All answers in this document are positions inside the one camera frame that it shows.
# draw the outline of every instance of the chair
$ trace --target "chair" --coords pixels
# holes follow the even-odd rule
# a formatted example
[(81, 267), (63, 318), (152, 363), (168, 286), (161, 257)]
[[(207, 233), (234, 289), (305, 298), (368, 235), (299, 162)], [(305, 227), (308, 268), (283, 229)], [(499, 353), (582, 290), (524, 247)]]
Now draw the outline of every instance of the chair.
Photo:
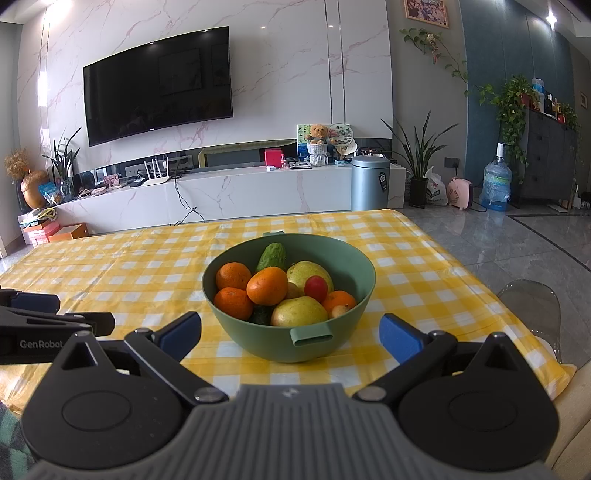
[(515, 280), (497, 295), (503, 304), (539, 339), (560, 355), (560, 302), (554, 291), (533, 280)]

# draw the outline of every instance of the teddy bear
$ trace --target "teddy bear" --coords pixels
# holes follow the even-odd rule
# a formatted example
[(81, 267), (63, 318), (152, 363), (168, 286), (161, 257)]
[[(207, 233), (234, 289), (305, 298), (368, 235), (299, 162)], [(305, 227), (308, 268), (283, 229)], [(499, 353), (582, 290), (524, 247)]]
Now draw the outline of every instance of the teddy bear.
[(322, 124), (314, 124), (310, 126), (310, 134), (306, 136), (306, 139), (311, 145), (318, 143), (330, 143), (335, 144), (335, 139), (331, 138), (327, 141), (326, 136), (329, 134), (329, 129)]

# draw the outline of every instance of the yellow checkered tablecloth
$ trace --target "yellow checkered tablecloth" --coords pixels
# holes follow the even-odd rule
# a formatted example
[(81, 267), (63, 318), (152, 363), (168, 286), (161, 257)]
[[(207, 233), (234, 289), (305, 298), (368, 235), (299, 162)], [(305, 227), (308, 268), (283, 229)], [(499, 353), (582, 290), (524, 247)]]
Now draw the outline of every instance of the yellow checkered tablecloth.
[[(264, 232), (316, 233), (346, 241), (373, 262), (377, 283), (351, 339), (332, 355), (276, 364), (236, 345), (201, 291), (207, 264), (225, 249)], [(4, 288), (57, 294), (62, 311), (108, 311), (113, 338), (154, 330), (195, 310), (202, 339), (183, 365), (232, 395), (240, 383), (341, 382), (353, 393), (397, 363), (379, 344), (378, 323), (393, 312), (423, 332), (445, 330), (462, 341), (509, 335), (551, 398), (570, 381), (528, 329), (461, 264), (403, 214), (342, 212), (148, 228), (42, 245), (0, 277)], [(0, 368), (0, 400), (23, 408), (47, 365)]]

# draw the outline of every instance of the orange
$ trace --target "orange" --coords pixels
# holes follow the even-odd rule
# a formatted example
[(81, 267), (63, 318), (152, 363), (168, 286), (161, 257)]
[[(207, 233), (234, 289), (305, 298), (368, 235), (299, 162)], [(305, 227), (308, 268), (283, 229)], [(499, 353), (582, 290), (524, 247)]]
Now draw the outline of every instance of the orange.
[(330, 292), (324, 301), (322, 302), (322, 306), (330, 315), (332, 309), (335, 308), (337, 305), (344, 305), (352, 309), (357, 305), (357, 302), (353, 298), (353, 296), (349, 295), (347, 292), (343, 290), (335, 290)]
[(239, 320), (248, 320), (254, 305), (244, 290), (225, 287), (216, 293), (213, 304), (222, 312)]
[(246, 290), (246, 285), (251, 277), (251, 271), (248, 270), (246, 265), (239, 262), (227, 263), (216, 273), (217, 289), (221, 290), (226, 287), (234, 287), (240, 290)]
[(257, 305), (277, 305), (287, 294), (287, 274), (278, 267), (263, 268), (248, 281), (246, 293)]

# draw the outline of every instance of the tiled floor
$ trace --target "tiled floor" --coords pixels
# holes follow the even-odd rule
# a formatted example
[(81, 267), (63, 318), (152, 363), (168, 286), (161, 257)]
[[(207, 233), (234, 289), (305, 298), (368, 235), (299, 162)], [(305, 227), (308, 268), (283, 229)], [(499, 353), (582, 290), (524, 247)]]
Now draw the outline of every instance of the tiled floor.
[(0, 274), (8, 270), (11, 266), (13, 266), (31, 250), (33, 250), (32, 245), (25, 245), (23, 248), (14, 252), (11, 255), (8, 255), (6, 258), (0, 258)]
[[(591, 272), (507, 216), (552, 215), (556, 211), (546, 206), (511, 209), (506, 214), (434, 206), (400, 211), (494, 293), (518, 278), (539, 281), (552, 288), (561, 307), (563, 362), (580, 367), (591, 358)], [(591, 267), (591, 216), (517, 218)]]

